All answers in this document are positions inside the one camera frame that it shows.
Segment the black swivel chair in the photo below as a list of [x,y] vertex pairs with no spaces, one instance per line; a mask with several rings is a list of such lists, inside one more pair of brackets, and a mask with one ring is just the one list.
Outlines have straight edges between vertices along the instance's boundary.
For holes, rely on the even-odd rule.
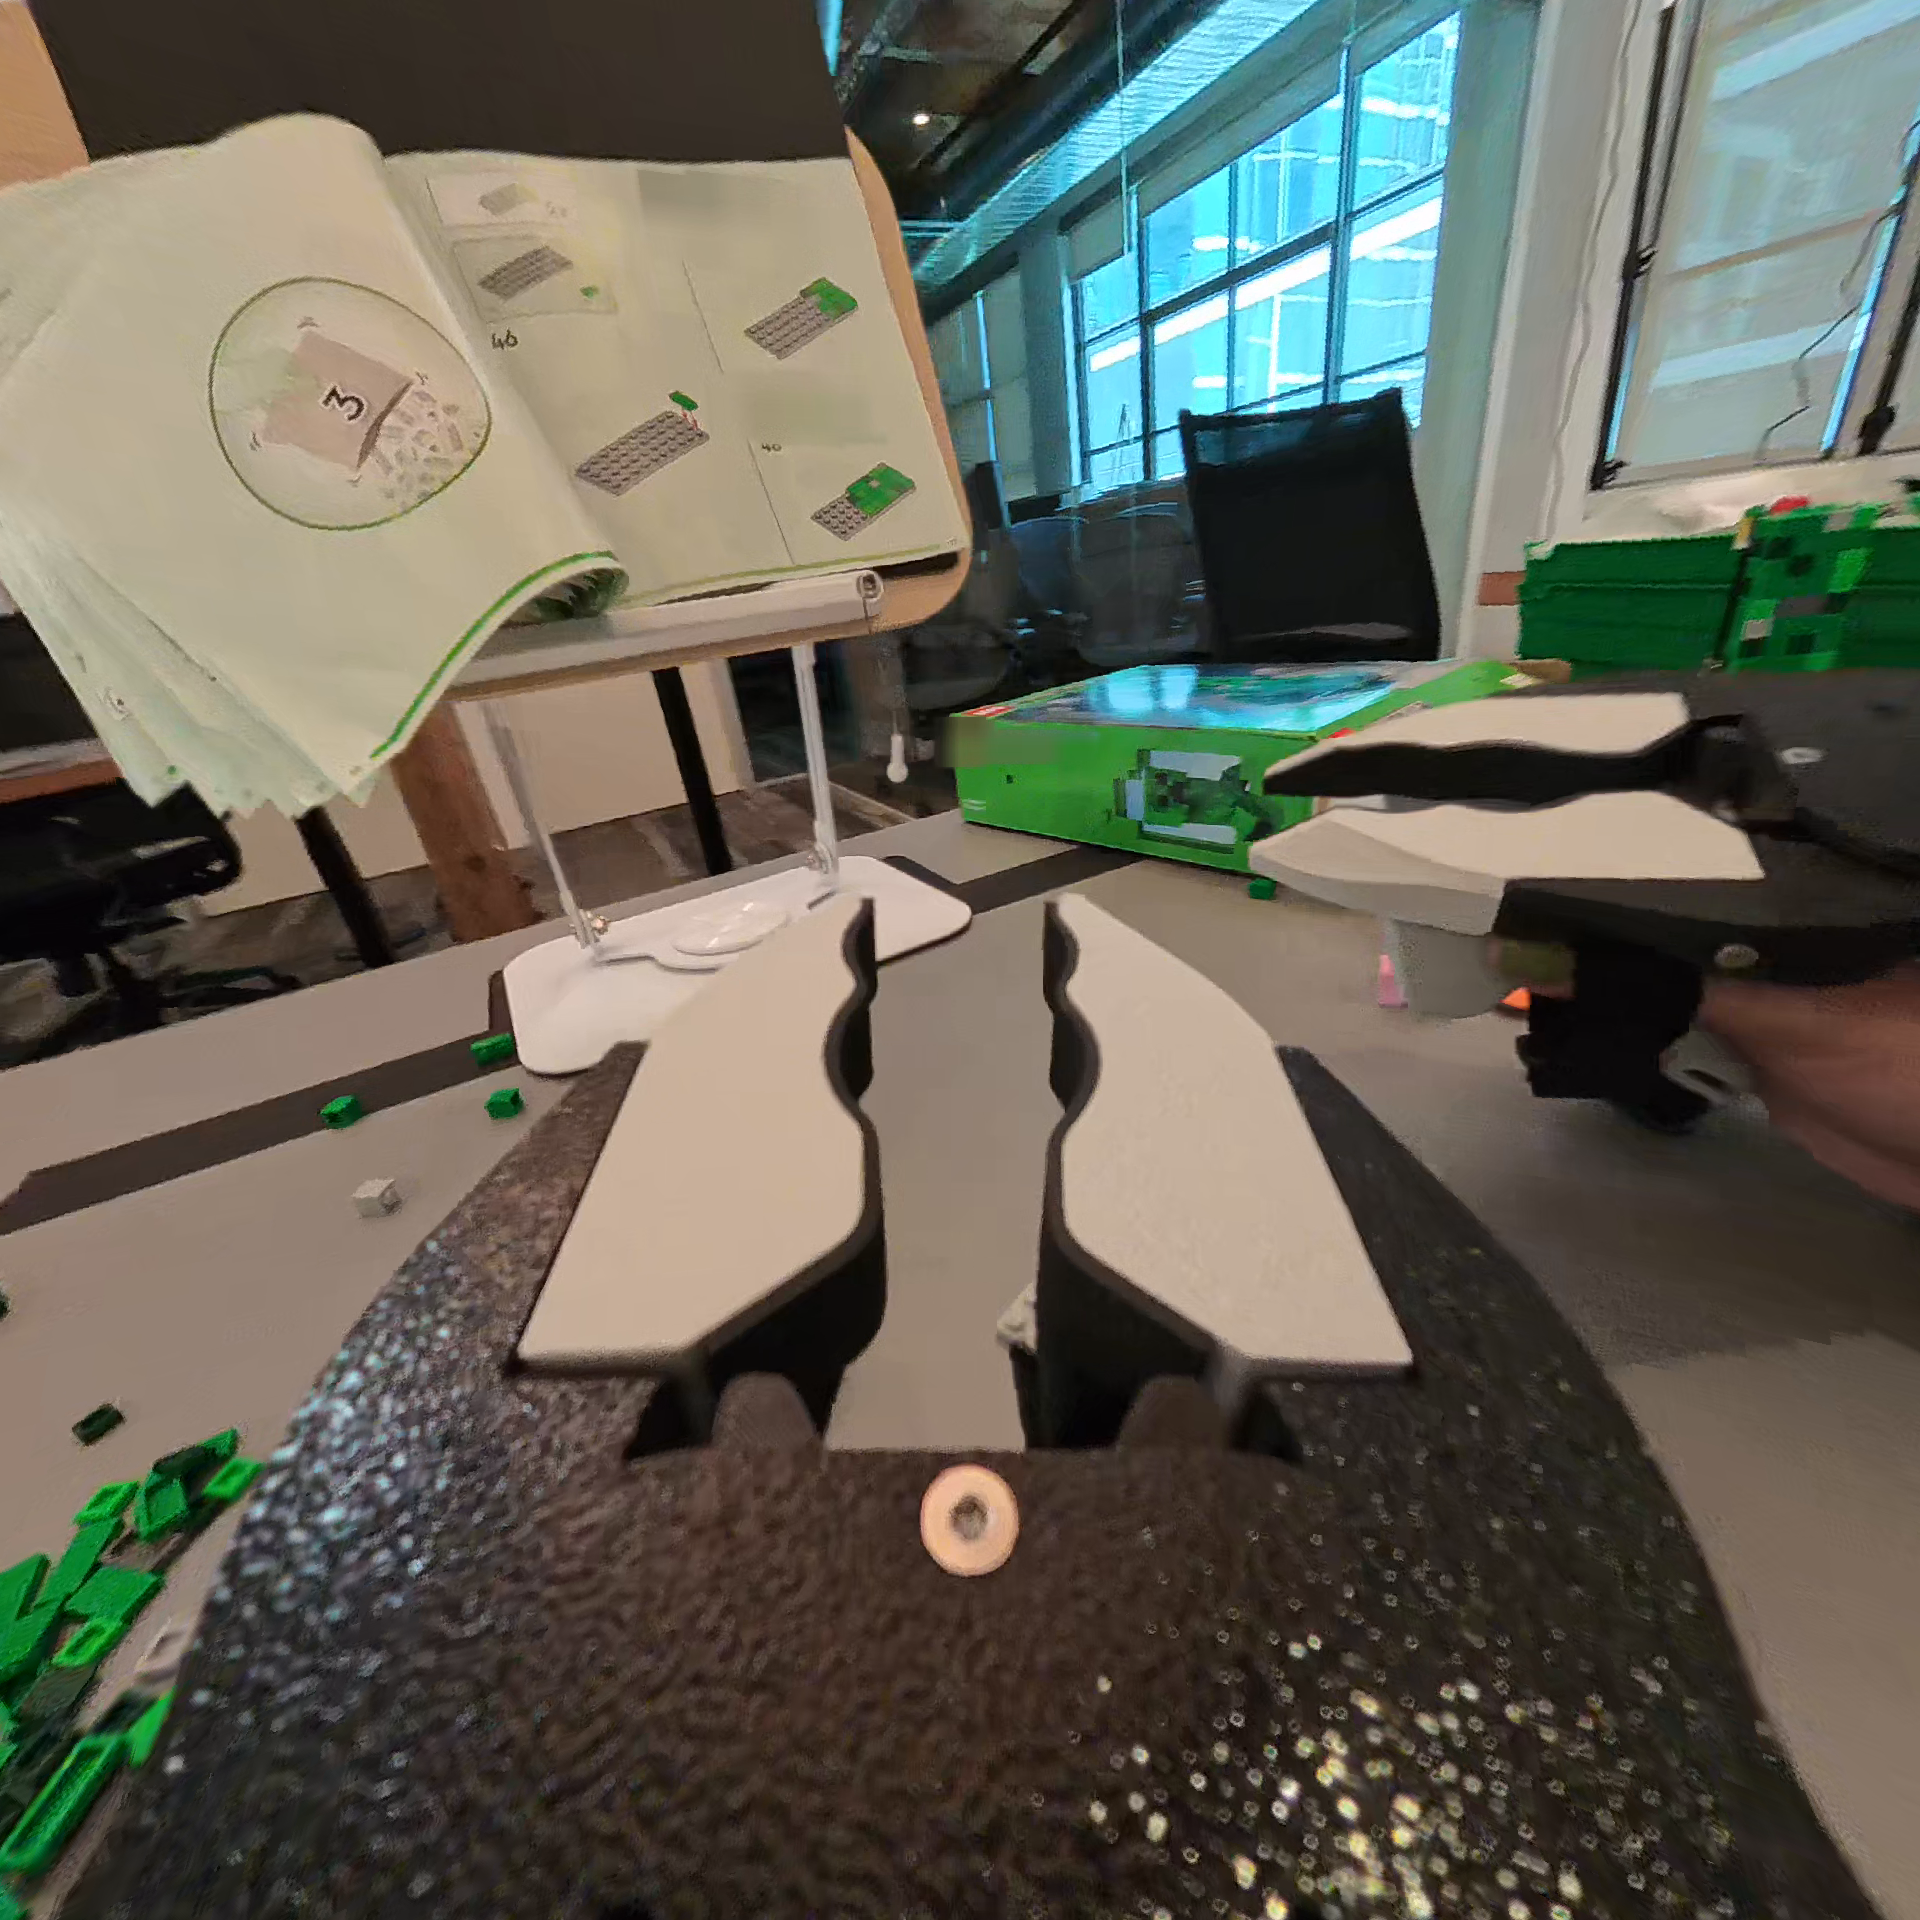
[[301,980],[275,967],[140,973],[125,959],[131,941],[179,924],[180,902],[219,893],[240,872],[227,820],[188,790],[148,805],[113,779],[5,805],[1,963],[48,967],[78,1008],[35,1039],[6,1038],[1,1065],[299,992]]

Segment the green brick model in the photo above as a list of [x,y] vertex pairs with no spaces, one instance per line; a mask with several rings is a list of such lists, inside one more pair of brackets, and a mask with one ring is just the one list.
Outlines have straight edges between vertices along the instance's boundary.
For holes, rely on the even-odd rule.
[[1915,499],[1785,495],[1744,515],[1711,657],[1737,673],[1918,668]]

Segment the person's right hand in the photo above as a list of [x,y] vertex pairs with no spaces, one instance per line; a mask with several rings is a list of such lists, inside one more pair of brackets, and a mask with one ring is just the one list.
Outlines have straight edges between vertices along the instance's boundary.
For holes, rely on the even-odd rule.
[[1841,988],[1713,980],[1697,1020],[1753,1075],[1779,1132],[1918,1211],[1918,967]]

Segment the grey desk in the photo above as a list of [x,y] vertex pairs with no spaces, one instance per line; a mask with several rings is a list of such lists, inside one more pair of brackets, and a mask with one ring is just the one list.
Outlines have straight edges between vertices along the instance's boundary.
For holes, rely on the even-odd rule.
[[[1756,1110],[1694,1139],[1532,1100],[1507,1024],[1376,1008],[1372,929],[1252,902],[1165,862],[950,814],[855,838],[979,897],[888,964],[875,1005],[888,1305],[830,1439],[1019,1439],[993,1317],[1028,1271],[1053,1115],[1043,897],[1084,887],[1312,1049],[1524,1262],[1614,1380],[1728,1599],[1773,1731],[1885,1916],[1915,1916],[1915,1222]],[[5,1235],[5,1560],[55,1552],[104,1478],[237,1425],[271,1448],[377,1285],[527,1119],[465,1075],[316,1132]],[[390,1176],[392,1216],[351,1188]],[[79,1446],[72,1421],[127,1421]]]

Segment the black mesh office chair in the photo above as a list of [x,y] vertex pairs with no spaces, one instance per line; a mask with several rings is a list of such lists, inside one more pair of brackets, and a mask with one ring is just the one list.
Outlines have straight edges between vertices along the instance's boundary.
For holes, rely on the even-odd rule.
[[1180,415],[1213,656],[1428,662],[1443,615],[1398,388],[1281,413]]

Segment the green toy brick box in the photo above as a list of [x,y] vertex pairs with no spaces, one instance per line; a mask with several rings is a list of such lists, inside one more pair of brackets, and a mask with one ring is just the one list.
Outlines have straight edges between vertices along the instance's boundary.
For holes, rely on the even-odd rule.
[[1128,664],[950,715],[943,760],[971,824],[1246,876],[1254,843],[1312,816],[1263,793],[1278,760],[1568,676],[1515,661]]

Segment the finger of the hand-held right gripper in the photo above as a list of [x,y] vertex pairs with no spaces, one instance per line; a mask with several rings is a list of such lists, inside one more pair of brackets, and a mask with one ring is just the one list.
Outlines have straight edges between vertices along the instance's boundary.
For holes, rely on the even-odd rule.
[[1747,837],[1668,796],[1588,796],[1545,807],[1337,803],[1251,847],[1251,876],[1383,924],[1413,1015],[1469,1020],[1500,1005],[1496,912],[1524,884],[1729,883],[1756,900]]
[[1396,711],[1263,774],[1267,796],[1309,800],[1555,805],[1652,790],[1741,805],[1739,724],[1695,715],[1686,692],[1503,692]]

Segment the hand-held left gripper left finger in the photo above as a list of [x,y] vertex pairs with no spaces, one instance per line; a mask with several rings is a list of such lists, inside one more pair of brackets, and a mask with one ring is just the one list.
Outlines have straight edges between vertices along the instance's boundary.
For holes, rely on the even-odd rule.
[[835,895],[645,1044],[518,1332],[513,1369],[638,1379],[708,1438],[736,1380],[824,1432],[886,1305],[873,1080],[875,910]]

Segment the brick building instruction booklet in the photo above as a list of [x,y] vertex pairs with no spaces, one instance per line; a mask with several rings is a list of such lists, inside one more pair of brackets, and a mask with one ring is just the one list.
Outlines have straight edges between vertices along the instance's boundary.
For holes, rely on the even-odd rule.
[[517,621],[953,559],[853,157],[288,115],[5,189],[5,589],[150,805],[364,800]]

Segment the stack of green brick plates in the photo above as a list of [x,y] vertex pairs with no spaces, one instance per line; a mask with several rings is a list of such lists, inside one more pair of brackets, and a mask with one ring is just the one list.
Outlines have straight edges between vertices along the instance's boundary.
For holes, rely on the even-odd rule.
[[1517,657],[1576,673],[1697,668],[1713,657],[1737,565],[1732,533],[1532,543]]

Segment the pile of green bricks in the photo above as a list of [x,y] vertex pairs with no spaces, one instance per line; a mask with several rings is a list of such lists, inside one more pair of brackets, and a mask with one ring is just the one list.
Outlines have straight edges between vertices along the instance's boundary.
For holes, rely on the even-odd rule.
[[176,1684],[131,1684],[176,1572],[263,1471],[237,1425],[103,1478],[55,1552],[1,1572],[1,1911],[38,1916],[116,1789],[152,1758]]

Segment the white and wooden book stand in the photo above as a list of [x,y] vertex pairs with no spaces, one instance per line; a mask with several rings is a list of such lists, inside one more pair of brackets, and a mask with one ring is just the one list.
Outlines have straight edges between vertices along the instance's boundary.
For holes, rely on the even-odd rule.
[[[808,4],[5,4],[6,33],[32,28],[79,157],[38,160],[5,189],[101,160],[198,147],[288,115],[341,118],[381,152],[539,152],[565,160],[853,157],[910,361],[937,423],[925,334],[902,239],[875,161],[844,120]],[[585,913],[548,862],[572,932],[509,963],[507,1008],[521,1057],[541,1075],[593,1065],[614,1039],[645,1039],[711,975],[835,895],[875,910],[883,958],[964,925],[925,883],[885,880],[832,835],[815,640],[886,633],[943,608],[964,575],[953,559],[845,568],[757,589],[517,621],[469,661],[441,704],[485,705],[521,819],[535,803],[501,694],[685,656],[789,652],[803,699],[812,851],[771,880],[739,880],[689,904],[620,920]]]

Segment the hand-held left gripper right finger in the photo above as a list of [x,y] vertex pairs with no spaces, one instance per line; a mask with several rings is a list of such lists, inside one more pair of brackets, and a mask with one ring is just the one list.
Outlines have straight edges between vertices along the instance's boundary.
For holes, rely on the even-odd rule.
[[1257,1392],[1400,1380],[1413,1348],[1263,1025],[1086,895],[1045,908],[1046,1139],[1031,1443],[1103,1448],[1188,1380],[1229,1438]]

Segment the wooden post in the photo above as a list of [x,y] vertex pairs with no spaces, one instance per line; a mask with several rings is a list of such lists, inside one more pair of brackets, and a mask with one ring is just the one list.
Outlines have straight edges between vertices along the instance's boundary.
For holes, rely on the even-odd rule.
[[475,943],[535,927],[539,913],[513,869],[456,704],[437,705],[390,756],[388,774],[439,887],[451,937]]

